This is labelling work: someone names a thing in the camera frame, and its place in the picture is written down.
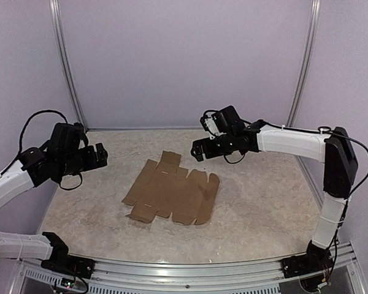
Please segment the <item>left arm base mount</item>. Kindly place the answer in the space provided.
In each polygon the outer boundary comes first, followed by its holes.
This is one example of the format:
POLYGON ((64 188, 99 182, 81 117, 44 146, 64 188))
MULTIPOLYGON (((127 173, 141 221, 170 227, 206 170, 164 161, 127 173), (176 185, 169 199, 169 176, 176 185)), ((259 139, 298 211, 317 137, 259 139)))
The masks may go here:
POLYGON ((90 279, 94 271, 96 261, 90 258, 74 255, 63 257, 50 257, 41 261, 41 267, 56 273, 72 275, 74 277, 90 279))

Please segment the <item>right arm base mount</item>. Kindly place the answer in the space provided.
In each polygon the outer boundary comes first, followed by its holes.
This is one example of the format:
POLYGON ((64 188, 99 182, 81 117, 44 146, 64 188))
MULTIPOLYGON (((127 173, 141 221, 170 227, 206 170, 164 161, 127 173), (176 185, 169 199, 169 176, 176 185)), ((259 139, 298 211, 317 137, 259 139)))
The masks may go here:
POLYGON ((293 255, 280 260, 284 278, 304 276, 326 269, 331 269, 333 259, 330 253, 320 260, 318 257, 308 256, 307 254, 293 255))

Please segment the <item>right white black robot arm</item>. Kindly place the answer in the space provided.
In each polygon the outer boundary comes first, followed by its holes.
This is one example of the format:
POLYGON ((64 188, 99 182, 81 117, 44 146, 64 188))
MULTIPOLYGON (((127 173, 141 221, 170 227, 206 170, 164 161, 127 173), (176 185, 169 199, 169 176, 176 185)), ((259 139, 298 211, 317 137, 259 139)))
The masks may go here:
POLYGON ((358 170, 351 140, 343 127, 317 130, 277 126, 263 119, 248 122, 230 105, 206 110, 200 124, 207 138, 193 142, 191 155, 201 162, 227 157, 234 152, 282 153, 323 164, 323 202, 315 232, 301 259, 303 269, 314 272, 326 259, 338 229, 344 223, 348 202, 358 170))

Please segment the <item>brown cardboard box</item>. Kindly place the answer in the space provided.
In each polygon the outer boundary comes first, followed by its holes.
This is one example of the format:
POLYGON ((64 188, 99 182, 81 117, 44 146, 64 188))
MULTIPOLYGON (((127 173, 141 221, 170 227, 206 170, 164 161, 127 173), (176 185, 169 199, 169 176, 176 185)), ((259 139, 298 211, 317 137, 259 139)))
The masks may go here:
POLYGON ((220 179, 214 173, 181 167, 181 157, 163 151, 160 161, 147 160, 122 200, 132 206, 129 218, 149 224, 158 216, 183 225, 210 220, 220 179))

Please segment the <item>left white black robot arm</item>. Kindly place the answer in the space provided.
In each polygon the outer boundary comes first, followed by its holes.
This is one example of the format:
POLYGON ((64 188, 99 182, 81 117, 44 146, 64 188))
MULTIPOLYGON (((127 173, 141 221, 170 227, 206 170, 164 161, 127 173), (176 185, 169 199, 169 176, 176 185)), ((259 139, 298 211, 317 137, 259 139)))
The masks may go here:
MULTIPOLYGON (((102 143, 89 144, 82 124, 58 123, 42 146, 22 151, 7 170, 0 172, 0 208, 48 180, 61 184, 65 176, 82 177, 84 172, 105 167, 107 159, 102 143)), ((47 260, 65 273, 74 265, 68 252, 68 246, 55 233, 0 232, 0 259, 47 260)))

